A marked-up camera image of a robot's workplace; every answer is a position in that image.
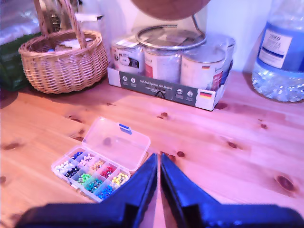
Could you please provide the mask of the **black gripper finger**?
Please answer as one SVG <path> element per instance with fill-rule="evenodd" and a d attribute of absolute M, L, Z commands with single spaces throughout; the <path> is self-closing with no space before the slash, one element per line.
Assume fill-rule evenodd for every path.
<path fill-rule="evenodd" d="M 219 204 L 192 182 L 166 154 L 161 155 L 161 188 L 179 228 L 203 228 L 200 206 Z"/>
<path fill-rule="evenodd" d="M 154 153 L 137 172 L 102 202 L 103 228 L 137 228 L 157 187 L 158 157 Z"/>

